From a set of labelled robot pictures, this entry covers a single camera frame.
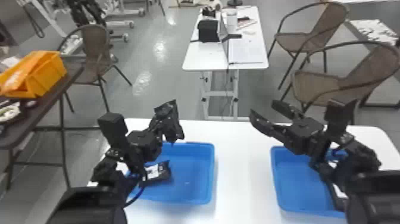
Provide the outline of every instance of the white cup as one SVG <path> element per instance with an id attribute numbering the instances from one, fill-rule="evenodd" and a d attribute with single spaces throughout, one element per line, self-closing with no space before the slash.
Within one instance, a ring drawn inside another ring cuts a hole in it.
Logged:
<path id="1" fill-rule="evenodd" d="M 227 10 L 227 30 L 229 34 L 236 33 L 236 28 L 238 27 L 238 13 L 236 10 Z"/>

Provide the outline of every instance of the blue plastic tray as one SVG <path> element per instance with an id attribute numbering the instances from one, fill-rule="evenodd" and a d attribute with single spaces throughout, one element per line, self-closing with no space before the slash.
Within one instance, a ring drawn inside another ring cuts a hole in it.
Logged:
<path id="1" fill-rule="evenodd" d="M 208 143 L 165 142 L 162 152 L 153 165 L 170 161 L 170 181 L 147 186 L 140 199 L 169 203 L 207 204 L 211 201 L 214 182 L 214 146 Z M 134 197 L 136 187 L 130 194 Z"/>
<path id="2" fill-rule="evenodd" d="M 281 209 L 319 216 L 341 217 L 335 210 L 328 187 L 308 166 L 310 158 L 294 155 L 285 147 L 271 149 L 275 190 Z"/>

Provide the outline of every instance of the white tabletop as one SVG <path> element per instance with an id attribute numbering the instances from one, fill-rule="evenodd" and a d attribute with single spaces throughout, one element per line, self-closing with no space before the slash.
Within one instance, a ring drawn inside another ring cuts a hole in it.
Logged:
<path id="1" fill-rule="evenodd" d="M 237 11 L 238 17 L 248 16 L 250 19 L 254 19 L 257 23 L 252 24 L 248 27 L 238 30 L 237 33 L 242 34 L 242 38 L 251 39 L 255 45 L 260 46 L 262 49 L 262 56 L 265 58 L 263 63 L 251 63 L 251 64 L 231 64 L 229 69 L 239 70 L 251 70 L 251 69 L 266 69 L 269 66 L 267 59 L 267 52 L 265 49 L 263 30 L 260 23 L 260 15 L 258 8 L 253 6 L 245 6 L 239 8 Z M 203 16 L 199 14 L 197 22 L 195 24 L 192 40 L 197 40 L 199 32 L 197 24 Z M 254 33 L 252 35 L 243 33 L 244 31 Z M 226 70 L 228 68 L 228 62 L 226 54 L 224 52 L 222 43 L 218 42 L 192 42 L 189 44 L 185 56 L 185 60 L 182 65 L 182 69 L 185 71 L 216 71 Z"/>
<path id="2" fill-rule="evenodd" d="M 128 130 L 142 130 L 149 119 L 126 119 Z M 281 211 L 271 172 L 270 148 L 282 145 L 248 122 L 182 120 L 185 141 L 215 146 L 212 200 L 203 206 L 137 200 L 125 209 L 129 223 L 346 223 L 344 219 Z M 350 126 L 348 132 L 371 147 L 383 163 L 381 169 L 400 169 L 400 155 L 377 127 Z"/>

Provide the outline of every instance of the orange storage box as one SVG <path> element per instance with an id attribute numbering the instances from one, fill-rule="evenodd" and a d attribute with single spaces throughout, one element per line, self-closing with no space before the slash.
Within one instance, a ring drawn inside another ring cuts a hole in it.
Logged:
<path id="1" fill-rule="evenodd" d="M 0 74 L 0 95 L 18 98 L 41 97 L 67 70 L 58 51 L 34 51 Z"/>

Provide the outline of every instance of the wicker chair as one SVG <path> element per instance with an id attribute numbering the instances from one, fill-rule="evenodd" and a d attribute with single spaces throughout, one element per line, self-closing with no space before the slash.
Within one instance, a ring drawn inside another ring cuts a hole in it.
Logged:
<path id="1" fill-rule="evenodd" d="M 306 60 L 313 54 L 349 45 L 375 47 L 346 77 L 303 69 Z M 395 47 L 376 41 L 344 42 L 316 49 L 306 56 L 299 70 L 292 73 L 292 82 L 280 100 L 283 101 L 293 87 L 294 96 L 301 103 L 304 113 L 311 105 L 326 106 L 329 99 L 339 95 L 351 95 L 364 101 L 377 86 L 399 69 L 399 62 L 399 52 Z"/>
<path id="2" fill-rule="evenodd" d="M 85 56 L 83 56 L 83 63 L 85 65 L 85 70 L 81 76 L 78 77 L 74 84 L 79 85 L 93 85 L 99 86 L 101 95 L 104 100 L 105 108 L 107 112 L 110 112 L 108 107 L 107 99 L 104 94 L 103 85 L 101 82 L 106 82 L 102 76 L 107 73 L 111 68 L 115 68 L 118 73 L 125 79 L 125 81 L 132 86 L 129 79 L 122 73 L 122 71 L 115 65 L 115 61 L 110 56 L 110 35 L 104 26 L 97 24 L 88 24 L 76 28 L 64 40 L 60 43 L 57 51 L 60 51 L 67 40 L 77 33 L 81 34 L 83 39 L 83 51 Z M 82 58 L 82 56 L 67 56 L 71 58 Z M 65 97 L 67 99 L 70 110 L 73 113 L 74 108 L 72 106 L 71 100 L 68 93 L 65 92 Z"/>
<path id="3" fill-rule="evenodd" d="M 315 24 L 312 31 L 309 33 L 281 33 L 281 29 L 283 26 L 283 22 L 290 17 L 300 11 L 303 11 L 310 7 L 315 7 L 319 5 L 326 5 L 324 12 L 319 18 L 318 22 Z M 323 48 L 326 46 L 330 38 L 333 36 L 338 27 L 346 20 L 349 11 L 346 6 L 337 3 L 337 2 L 319 2 L 306 5 L 301 7 L 291 13 L 287 14 L 280 21 L 278 31 L 275 34 L 274 41 L 272 42 L 271 48 L 268 52 L 268 58 L 270 58 L 271 52 L 277 42 L 291 57 L 292 62 L 290 66 L 287 68 L 285 75 L 283 76 L 282 81 L 279 84 L 278 89 L 280 89 L 287 78 L 290 70 L 292 69 L 296 59 L 298 58 L 300 53 L 309 53 L 315 49 Z M 323 53 L 324 60 L 324 72 L 327 71 L 327 62 L 326 62 L 326 52 Z"/>

